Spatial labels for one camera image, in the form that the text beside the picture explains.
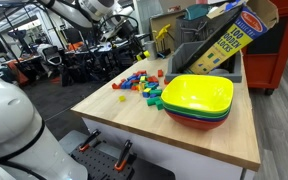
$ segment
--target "office chair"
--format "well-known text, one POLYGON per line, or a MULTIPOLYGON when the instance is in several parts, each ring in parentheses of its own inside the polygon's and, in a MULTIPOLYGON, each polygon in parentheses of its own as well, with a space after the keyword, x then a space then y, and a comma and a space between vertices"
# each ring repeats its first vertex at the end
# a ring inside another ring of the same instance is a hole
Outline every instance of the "office chair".
POLYGON ((57 46, 43 49, 43 54, 48 64, 53 66, 59 66, 62 64, 62 57, 58 52, 57 46))

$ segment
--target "gray plastic bin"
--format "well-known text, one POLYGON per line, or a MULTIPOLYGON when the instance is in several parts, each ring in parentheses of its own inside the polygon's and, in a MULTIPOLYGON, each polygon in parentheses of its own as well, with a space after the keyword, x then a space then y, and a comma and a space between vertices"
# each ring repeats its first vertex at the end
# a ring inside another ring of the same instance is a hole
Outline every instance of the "gray plastic bin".
MULTIPOLYGON (((175 53, 170 57, 168 62, 168 69, 166 73, 166 80, 168 82, 172 81, 176 76, 179 76, 177 69, 184 63, 187 62, 190 55, 196 51, 196 49, 202 45, 200 42, 183 43, 175 53)), ((238 52, 234 56, 230 57, 227 61, 220 65, 221 68, 228 70, 230 73, 227 74, 217 74, 216 76, 221 76, 230 79, 232 82, 241 82, 241 53, 238 52)))

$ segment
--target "cardboard box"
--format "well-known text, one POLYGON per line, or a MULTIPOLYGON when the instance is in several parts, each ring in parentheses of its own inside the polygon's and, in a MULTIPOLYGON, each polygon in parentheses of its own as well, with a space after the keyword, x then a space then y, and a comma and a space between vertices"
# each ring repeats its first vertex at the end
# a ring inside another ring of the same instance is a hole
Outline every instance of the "cardboard box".
POLYGON ((277 7, 269 0, 226 3, 208 17, 214 18, 236 6, 243 8, 235 23, 185 73, 207 74, 278 22, 277 7))

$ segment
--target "stacked bowls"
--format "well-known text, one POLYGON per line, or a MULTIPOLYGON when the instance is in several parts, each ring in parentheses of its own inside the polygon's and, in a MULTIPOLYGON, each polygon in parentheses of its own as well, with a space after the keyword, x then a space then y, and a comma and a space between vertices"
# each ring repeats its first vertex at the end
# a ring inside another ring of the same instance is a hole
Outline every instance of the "stacked bowls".
POLYGON ((227 119, 233 99, 233 83, 217 76, 181 75, 162 93, 166 113, 175 121, 210 130, 227 119))

